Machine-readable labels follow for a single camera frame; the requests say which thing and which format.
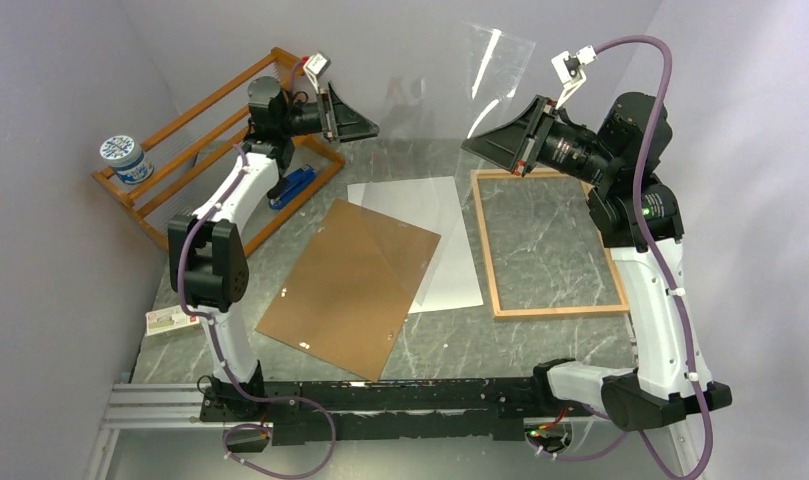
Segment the white photo paper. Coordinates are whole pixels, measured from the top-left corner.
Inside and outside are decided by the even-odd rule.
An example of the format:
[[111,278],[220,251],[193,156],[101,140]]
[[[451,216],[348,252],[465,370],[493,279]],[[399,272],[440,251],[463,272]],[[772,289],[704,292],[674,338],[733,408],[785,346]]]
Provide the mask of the white photo paper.
[[484,304],[454,177],[353,183],[347,186],[347,198],[439,236],[411,314]]

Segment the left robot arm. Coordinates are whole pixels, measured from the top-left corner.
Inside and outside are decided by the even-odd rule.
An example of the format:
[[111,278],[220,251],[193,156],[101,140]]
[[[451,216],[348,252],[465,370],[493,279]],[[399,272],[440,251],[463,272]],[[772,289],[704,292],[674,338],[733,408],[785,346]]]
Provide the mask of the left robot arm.
[[265,199],[285,188],[294,140],[320,134],[347,143],[379,135],[377,123],[345,103],[333,87],[299,104],[276,78],[262,76],[248,86],[248,131],[233,145],[234,165],[200,207],[173,217],[168,225],[172,288],[183,313],[198,319],[213,359],[213,384],[233,387],[229,410],[242,420],[257,418],[266,393],[253,381],[262,371],[241,320],[240,302],[249,267],[241,232]]

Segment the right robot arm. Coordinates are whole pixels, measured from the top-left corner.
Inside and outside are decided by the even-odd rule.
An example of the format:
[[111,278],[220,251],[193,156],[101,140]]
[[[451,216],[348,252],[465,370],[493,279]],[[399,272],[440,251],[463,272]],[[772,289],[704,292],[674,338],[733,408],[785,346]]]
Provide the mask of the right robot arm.
[[604,368],[570,358],[539,364],[529,397],[541,414],[585,405],[632,432],[732,404],[731,388],[713,379],[694,330],[683,322],[681,210],[655,172],[672,136],[654,96],[627,92],[597,130],[572,122],[539,96],[509,123],[462,143],[464,151],[520,177],[542,165],[587,184],[590,218],[624,285],[637,366]]

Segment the clear acrylic sheet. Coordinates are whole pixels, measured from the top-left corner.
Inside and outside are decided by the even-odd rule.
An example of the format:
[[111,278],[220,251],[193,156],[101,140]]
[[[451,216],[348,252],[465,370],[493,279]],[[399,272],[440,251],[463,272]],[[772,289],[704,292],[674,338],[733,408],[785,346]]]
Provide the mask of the clear acrylic sheet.
[[399,158],[384,152],[390,176],[365,183],[452,176],[465,221],[472,196],[469,172],[483,163],[461,144],[505,120],[536,43],[473,23],[455,34],[436,71],[389,85],[392,104],[381,122],[384,144],[403,142],[411,150]]

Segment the light wooden picture frame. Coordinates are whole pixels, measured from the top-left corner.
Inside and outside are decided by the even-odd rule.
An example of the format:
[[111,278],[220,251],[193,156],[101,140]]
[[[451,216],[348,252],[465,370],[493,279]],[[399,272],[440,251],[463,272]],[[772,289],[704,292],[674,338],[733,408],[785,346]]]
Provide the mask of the light wooden picture frame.
[[553,169],[471,173],[493,318],[498,322],[626,314],[611,253],[586,217],[590,186]]

